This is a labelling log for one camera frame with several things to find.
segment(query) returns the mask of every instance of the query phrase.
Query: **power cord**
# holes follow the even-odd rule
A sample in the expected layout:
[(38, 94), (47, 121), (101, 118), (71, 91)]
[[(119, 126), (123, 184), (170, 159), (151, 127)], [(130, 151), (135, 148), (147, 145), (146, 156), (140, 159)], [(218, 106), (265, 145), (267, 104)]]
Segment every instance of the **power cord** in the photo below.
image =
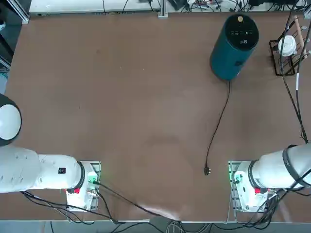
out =
[(226, 101), (225, 101), (225, 105), (224, 105), (224, 107), (223, 107), (223, 110), (222, 110), (222, 112), (221, 112), (221, 114), (220, 114), (220, 117), (219, 117), (219, 120), (218, 120), (218, 122), (217, 122), (216, 129), (215, 129), (215, 131), (214, 131), (214, 133), (213, 133), (213, 135), (212, 135), (212, 138), (211, 138), (211, 140), (210, 140), (210, 142), (209, 142), (209, 145), (208, 145), (208, 148), (207, 148), (207, 153), (206, 153), (206, 158), (205, 158), (205, 166), (204, 166), (204, 174), (205, 174), (206, 176), (209, 175), (209, 174), (211, 173), (211, 169), (209, 168), (209, 166), (208, 166), (208, 164), (207, 164), (207, 158), (208, 158), (208, 154), (209, 154), (209, 149), (210, 149), (210, 146), (212, 145), (213, 139), (214, 139), (215, 134), (216, 134), (216, 132), (217, 132), (217, 130), (218, 130), (220, 121), (221, 121), (221, 119), (222, 119), (222, 117), (223, 117), (225, 108), (226, 108), (226, 106), (227, 106), (227, 104), (228, 104), (229, 97), (230, 97), (230, 92), (231, 92), (231, 81), (228, 81), (228, 83), (229, 83), (229, 84), (228, 84), (227, 99), (226, 99)]
[(184, 5), (183, 9), (181, 9), (180, 12), (183, 12), (184, 9), (189, 10), (189, 7), (190, 7), (189, 1), (190, 1), (190, 0), (188, 0), (188, 1), (186, 2), (186, 4)]
[(152, 215), (154, 215), (154, 216), (161, 216), (161, 215), (159, 215), (159, 214), (157, 214), (157, 213), (154, 213), (154, 212), (152, 212), (152, 211), (150, 211), (150, 210), (147, 210), (147, 209), (141, 207), (140, 205), (138, 205), (138, 204), (132, 202), (131, 200), (125, 198), (125, 197), (122, 196), (121, 194), (115, 192), (114, 190), (112, 190), (111, 188), (107, 187), (106, 185), (104, 185), (104, 184), (102, 184), (102, 183), (99, 183), (99, 182), (97, 182), (97, 181), (93, 181), (93, 184), (97, 184), (97, 185), (99, 185), (99, 186), (101, 186), (101, 187), (107, 189), (108, 191), (112, 192), (113, 194), (117, 195), (118, 197), (122, 198), (123, 200), (127, 201), (128, 203), (130, 203), (130, 204), (136, 206), (137, 208), (143, 210), (144, 212), (147, 212), (147, 213), (152, 214)]
[[(40, 205), (40, 206), (46, 206), (46, 207), (55, 209), (55, 210), (58, 211), (60, 214), (62, 214), (63, 216), (65, 216), (65, 217), (68, 219), (69, 222), (71, 221), (71, 222), (74, 222), (74, 223), (83, 223), (83, 224), (85, 224), (85, 225), (93, 225), (93, 224), (94, 224), (94, 222), (92, 222), (92, 223), (87, 223), (87, 222), (81, 220), (75, 213), (73, 213), (73, 212), (71, 212), (71, 211), (69, 211), (69, 210), (66, 210), (66, 209), (64, 209), (64, 208), (53, 206), (53, 205), (51, 205), (51, 204), (49, 204), (49, 203), (47, 203), (47, 202), (45, 202), (45, 201), (43, 201), (43, 202), (46, 203), (47, 205), (44, 205), (44, 204), (42, 204), (42, 203), (38, 203), (38, 202), (36, 202), (36, 201), (34, 201), (34, 200), (31, 199), (32, 197), (34, 197), (34, 195), (31, 194), (31, 193), (29, 193), (29, 192), (27, 192), (27, 191), (22, 192), (22, 194), (23, 194), (29, 201), (31, 201), (31, 202), (34, 203), (34, 204), (37, 204), (37, 205)], [(62, 211), (65, 211), (66, 213), (70, 213), (70, 214), (74, 215), (74, 216), (78, 219), (78, 221), (72, 219), (71, 217), (69, 217), (68, 215), (66, 215), (65, 213), (63, 213), (61, 210), (62, 210)]]
[(300, 104), (299, 104), (299, 93), (298, 93), (298, 90), (299, 90), (299, 71), (300, 71), (300, 64), (303, 60), (303, 57), (304, 57), (304, 50), (306, 48), (306, 44), (308, 43), (308, 38), (309, 38), (309, 34), (310, 34), (310, 30), (311, 30), (311, 22), (309, 24), (309, 27), (308, 27), (308, 31), (307, 31), (307, 35), (306, 35), (306, 39), (304, 41), (304, 46), (302, 48), (302, 51), (301, 51), (301, 54), (300, 54), (300, 57), (299, 57), (299, 60), (298, 60), (298, 66), (297, 66), (297, 73), (296, 73), (296, 103), (297, 103), (297, 111), (298, 111), (298, 114), (299, 114), (299, 117), (300, 117), (300, 121), (301, 121), (301, 134), (302, 134), (302, 138), (304, 139), (305, 143), (308, 143), (308, 138), (307, 138), (307, 135), (306, 135), (306, 132), (305, 132), (305, 129), (303, 128), (303, 125), (302, 125), (302, 118), (301, 118), (301, 112), (300, 112)]
[(50, 222), (50, 226), (51, 226), (51, 231), (52, 231), (52, 233), (54, 233), (54, 229), (53, 229), (52, 221)]
[(221, 12), (221, 11), (222, 11), (222, 8), (220, 7), (220, 5), (219, 5), (218, 1), (217, 1), (217, 0), (215, 0), (215, 2), (216, 2), (216, 4), (217, 4), (217, 6), (218, 6), (219, 11)]
[(152, 5), (151, 5), (151, 1), (152, 1), (152, 0), (148, 0), (148, 3), (149, 3), (149, 6), (150, 6), (151, 11), (154, 12), (154, 9), (152, 8)]
[(301, 128), (301, 132), (302, 132), (302, 138), (303, 140), (305, 141), (305, 143), (308, 143), (308, 138), (307, 138), (307, 134), (305, 132), (305, 128), (303, 126), (303, 123), (302, 123), (302, 119), (301, 119), (301, 115), (300, 115), (300, 111), (298, 111), (297, 107), (296, 107), (296, 104), (293, 100), (293, 97), (292, 97), (292, 94), (291, 94), (291, 91), (289, 90), (288, 88), (288, 85), (287, 85), (287, 82), (286, 82), (286, 79), (285, 79), (285, 75), (284, 75), (284, 67), (283, 67), (283, 46), (284, 46), (284, 38), (285, 38), (285, 35), (286, 35), (286, 32), (288, 31), (288, 25), (289, 25), (289, 21), (291, 19), (291, 15), (292, 15), (292, 12), (293, 12), (293, 9), (296, 7), (296, 4), (297, 4), (298, 1), (296, 1), (291, 10), (290, 10), (290, 13), (289, 13), (289, 16), (288, 16), (288, 19), (287, 19), (287, 22), (286, 22), (286, 25), (285, 25), (285, 29), (284, 29), (284, 33), (283, 33), (283, 39), (282, 39), (282, 43), (281, 43), (281, 51), (280, 51), (280, 64), (281, 64), (281, 73), (282, 73), (282, 78), (283, 78), (283, 82), (284, 82), (284, 85), (286, 87), (286, 90), (287, 90), (287, 93), (291, 99), (291, 103), (294, 107), (294, 110), (295, 110), (295, 113), (296, 113), (296, 116), (298, 118), (298, 121), (299, 121), (299, 124), (300, 124), (300, 128)]
[(104, 14), (106, 15), (105, 2), (104, 2), (104, 0), (103, 0), (103, 9), (104, 9)]
[(128, 226), (128, 227), (126, 227), (126, 228), (124, 228), (124, 229), (122, 229), (122, 230), (120, 230), (120, 231), (116, 231), (116, 229), (119, 228), (119, 226), (120, 226), (120, 225), (119, 225), (119, 226), (117, 226), (117, 227), (116, 227), (112, 232), (110, 232), (110, 233), (121, 233), (121, 232), (124, 232), (124, 231), (126, 231), (126, 230), (128, 230), (128, 229), (134, 227), (134, 226), (143, 225), (143, 224), (150, 225), (150, 226), (152, 226), (153, 228), (157, 229), (159, 232), (164, 233), (162, 230), (160, 230), (158, 227), (156, 227), (154, 224), (152, 224), (152, 223), (150, 223), (150, 222), (138, 222), (138, 223), (135, 223), (135, 224), (133, 224), (133, 225), (131, 225), (131, 226)]
[[(46, 206), (46, 207), (50, 207), (50, 208), (53, 208), (53, 209), (62, 209), (62, 210), (65, 210), (68, 212), (68, 210), (64, 209), (64, 208), (60, 208), (60, 206), (65, 206), (66, 208), (68, 207), (71, 207), (71, 208), (75, 208), (75, 209), (79, 209), (79, 210), (83, 210), (83, 211), (86, 211), (86, 212), (89, 212), (89, 213), (92, 213), (92, 214), (95, 214), (95, 215), (99, 215), (99, 216), (103, 216), (103, 217), (106, 217), (108, 219), (111, 220), (111, 218), (107, 215), (104, 215), (104, 214), (100, 214), (100, 213), (97, 213), (97, 212), (94, 212), (92, 210), (86, 210), (84, 208), (81, 208), (81, 207), (78, 207), (78, 206), (74, 206), (74, 205), (68, 205), (68, 204), (61, 204), (61, 203), (55, 203), (55, 202), (52, 202), (52, 201), (48, 201), (48, 200), (45, 200), (45, 199), (42, 199), (42, 198), (39, 198), (37, 196), (34, 196), (34, 195), (28, 195), (26, 192), (21, 192), (28, 200), (31, 200), (33, 203), (37, 204), (37, 205), (41, 205), (41, 206)], [(37, 201), (40, 201), (40, 202), (44, 202), (44, 203), (47, 203), (47, 204), (50, 204), (52, 205), (53, 207), (49, 206), (49, 205), (44, 205), (42, 203), (38, 203), (34, 200), (37, 200)]]
[(234, 1), (234, 0), (229, 0), (229, 1), (235, 3), (234, 9), (230, 8), (230, 11), (231, 11), (231, 12), (235, 12), (237, 6), (240, 6), (238, 0), (236, 0), (236, 1)]
[(108, 213), (108, 215), (109, 215), (111, 221), (112, 221), (114, 224), (123, 224), (124, 222), (123, 222), (123, 223), (120, 223), (120, 222), (118, 222), (117, 220), (115, 220), (115, 219), (112, 217), (112, 215), (111, 215), (111, 213), (110, 213), (110, 210), (109, 210), (109, 208), (108, 208), (108, 204), (107, 204), (105, 198), (102, 196), (102, 194), (100, 194), (100, 193), (97, 193), (97, 194), (98, 194), (98, 196), (104, 201), (105, 207), (106, 207), (106, 210), (107, 210), (107, 213)]
[(185, 228), (184, 228), (184, 226), (182, 225), (182, 223), (181, 223), (180, 221), (172, 221), (172, 222), (168, 225), (168, 227), (169, 227), (171, 224), (173, 224), (173, 233), (175, 232), (175, 231), (174, 231), (174, 227), (175, 227), (175, 226), (179, 229), (179, 233), (202, 233), (202, 232), (206, 231), (207, 228), (210, 226), (210, 224), (204, 224), (204, 226), (203, 226), (201, 229), (197, 230), (197, 231), (186, 231)]
[(122, 13), (124, 12), (124, 9), (125, 9), (125, 7), (126, 7), (126, 5), (127, 5), (127, 2), (128, 2), (128, 0), (126, 0), (125, 4), (124, 4), (124, 6), (123, 6)]
[(267, 11), (270, 11), (276, 4), (273, 3), (272, 6), (267, 10)]

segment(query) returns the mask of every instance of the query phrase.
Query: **metal frame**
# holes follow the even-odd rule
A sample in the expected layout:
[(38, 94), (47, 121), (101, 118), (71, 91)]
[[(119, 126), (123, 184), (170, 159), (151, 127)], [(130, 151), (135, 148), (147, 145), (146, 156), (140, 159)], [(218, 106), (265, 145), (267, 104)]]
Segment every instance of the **metal frame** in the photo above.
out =
[(0, 55), (0, 64), (2, 64), (5, 68), (7, 68), (8, 70), (11, 69), (11, 63), (9, 63), (6, 59), (4, 59), (4, 57), (2, 57)]
[[(228, 161), (228, 171), (229, 171), (229, 178), (230, 178), (230, 186), (231, 186), (231, 196), (230, 196), (230, 201), (232, 201), (232, 209), (233, 209), (233, 215), (234, 215), (234, 221), (238, 222), (238, 215), (237, 212), (244, 213), (241, 208), (241, 203), (240, 203), (240, 198), (239, 198), (239, 193), (236, 188), (236, 185), (233, 183), (233, 177), (234, 173), (238, 170), (238, 167), (240, 163), (243, 161)], [(264, 212), (267, 210), (267, 205), (265, 205), (264, 208), (259, 210), (259, 213)]]
[[(283, 32), (281, 34), (281, 36), (277, 40), (270, 40), (269, 41), (269, 47), (270, 47), (270, 52), (271, 52), (271, 60), (272, 60), (272, 64), (273, 64), (273, 67), (274, 67), (275, 74), (277, 76), (282, 76), (282, 74), (280, 72), (280, 58), (277, 59), (274, 56), (274, 53), (276, 52), (276, 50), (274, 48), (277, 47), (279, 41), (284, 37), (284, 34), (286, 34), (290, 30), (290, 28), (292, 28), (293, 25), (296, 26), (296, 31), (292, 34), (292, 36), (295, 39), (296, 39), (296, 37), (298, 37), (299, 43), (297, 43), (297, 46), (300, 45), (300, 47), (297, 48), (297, 51), (300, 48), (303, 48), (304, 47), (304, 39), (303, 39), (303, 36), (301, 34), (301, 28), (302, 27), (300, 27), (300, 24), (298, 22), (298, 17), (297, 16), (294, 16), (294, 20), (290, 23), (290, 25), (288, 26), (287, 30), (285, 32)], [(304, 56), (302, 57), (302, 61), (303, 61), (303, 60), (305, 60), (308, 57), (308, 53), (307, 53), (306, 49), (304, 49), (304, 51), (302, 51), (302, 53), (304, 53)], [(288, 70), (284, 71), (284, 75), (285, 76), (294, 75), (296, 73), (295, 67), (299, 63), (299, 59), (294, 60), (294, 58), (296, 56), (299, 56), (299, 54), (293, 54), (293, 55), (289, 56), (288, 58), (286, 58), (285, 61), (283, 61), (284, 69), (285, 69), (285, 67), (287, 65), (289, 67)]]
[(158, 17), (159, 18), (168, 18), (168, 13), (166, 12), (166, 1), (161, 0), (161, 8)]
[(22, 19), (22, 23), (29, 22), (29, 14), (24, 10), (24, 8), (20, 5), (18, 0), (6, 0), (14, 11), (18, 14), (18, 16)]
[[(82, 160), (81, 162), (88, 162), (88, 163), (90, 163), (92, 165), (92, 167), (94, 168), (94, 171), (98, 175), (97, 182), (100, 182), (101, 181), (101, 171), (102, 171), (102, 163), (101, 163), (101, 161), (85, 161), (85, 160)], [(98, 184), (94, 184), (93, 185), (93, 190), (94, 190), (95, 193), (99, 192), (99, 185)], [(98, 198), (98, 195), (95, 195), (93, 197), (90, 210), (92, 210), (92, 211), (98, 210), (98, 205), (99, 205), (99, 198)], [(69, 211), (84, 212), (83, 210), (72, 208), (72, 207), (68, 207), (67, 209)]]

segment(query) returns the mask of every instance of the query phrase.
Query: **gray floor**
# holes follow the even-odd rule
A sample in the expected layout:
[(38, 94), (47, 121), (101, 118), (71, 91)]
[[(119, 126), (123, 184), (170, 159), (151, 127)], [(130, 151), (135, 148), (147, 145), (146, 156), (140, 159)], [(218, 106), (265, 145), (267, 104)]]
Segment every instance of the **gray floor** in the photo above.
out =
[[(165, 232), (166, 226), (170, 221), (165, 218), (155, 218), (151, 221), (154, 225), (160, 228)], [(118, 228), (122, 230), (132, 223), (126, 223)], [(75, 224), (68, 222), (53, 222), (54, 233), (109, 233), (111, 232), (116, 225), (111, 222), (95, 222), (93, 225), (87, 226), (83, 224)], [(218, 224), (223, 228), (227, 227), (236, 227), (234, 224)], [(202, 224), (184, 224), (186, 231), (197, 231), (202, 227)], [(0, 233), (52, 233), (50, 222), (42, 221), (0, 221)], [(125, 233), (158, 233), (156, 229), (152, 226), (142, 224), (135, 226), (131, 229), (124, 231)], [(212, 228), (211, 233), (222, 233), (228, 231), (218, 230), (215, 227)], [(239, 229), (230, 231), (232, 233), (242, 233), (242, 232), (259, 232), (256, 229)], [(311, 224), (281, 224), (281, 223), (272, 223), (267, 229), (261, 231), (265, 233), (310, 233)]]

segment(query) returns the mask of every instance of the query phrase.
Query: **teal cylindrical speaker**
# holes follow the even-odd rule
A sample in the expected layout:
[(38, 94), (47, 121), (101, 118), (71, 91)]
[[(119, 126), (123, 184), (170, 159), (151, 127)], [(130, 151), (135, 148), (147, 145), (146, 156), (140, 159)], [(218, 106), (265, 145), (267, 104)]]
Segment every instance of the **teal cylindrical speaker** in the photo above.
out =
[(210, 56), (214, 74), (225, 80), (235, 78), (259, 40), (255, 22), (246, 15), (236, 14), (226, 21)]

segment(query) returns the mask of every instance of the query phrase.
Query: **brown tabletop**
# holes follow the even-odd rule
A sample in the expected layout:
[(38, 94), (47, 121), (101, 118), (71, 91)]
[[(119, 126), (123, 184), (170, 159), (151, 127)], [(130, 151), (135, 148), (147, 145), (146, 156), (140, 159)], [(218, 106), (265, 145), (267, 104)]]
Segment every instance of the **brown tabletop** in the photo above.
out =
[[(251, 160), (302, 144), (282, 78), (274, 75), (268, 42), (288, 13), (252, 13), (259, 44), (239, 76), (212, 144), (226, 84), (209, 57), (222, 14), (71, 15), (23, 25), (6, 94), (21, 109), (17, 146), (102, 162), (102, 182), (132, 201), (185, 221), (225, 221), (229, 160)], [(301, 70), (300, 103), (311, 132), (310, 61)], [(288, 77), (294, 90), (295, 78)], [(66, 202), (59, 190), (37, 191)], [(117, 219), (150, 215), (103, 191)], [(64, 219), (19, 193), (1, 194), (0, 219)], [(274, 221), (311, 222), (310, 199), (290, 194)], [(103, 204), (100, 212), (105, 213)], [(100, 216), (85, 214), (85, 219)], [(238, 220), (247, 219), (239, 215)]]

